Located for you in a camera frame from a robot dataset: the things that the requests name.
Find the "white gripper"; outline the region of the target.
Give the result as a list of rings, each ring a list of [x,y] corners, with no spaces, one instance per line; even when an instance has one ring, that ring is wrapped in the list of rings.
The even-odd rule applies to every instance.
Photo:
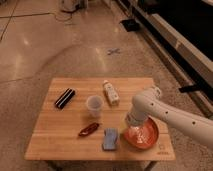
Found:
[[[125,121],[128,126],[140,126],[147,120],[145,115],[141,115],[139,118],[136,118],[134,115],[128,113]]]

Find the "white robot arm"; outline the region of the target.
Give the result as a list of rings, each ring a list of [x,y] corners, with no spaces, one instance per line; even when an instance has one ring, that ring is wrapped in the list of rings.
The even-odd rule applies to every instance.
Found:
[[[161,97],[162,91],[156,86],[136,93],[125,118],[127,125],[143,125],[152,116],[213,150],[213,120],[168,105]]]

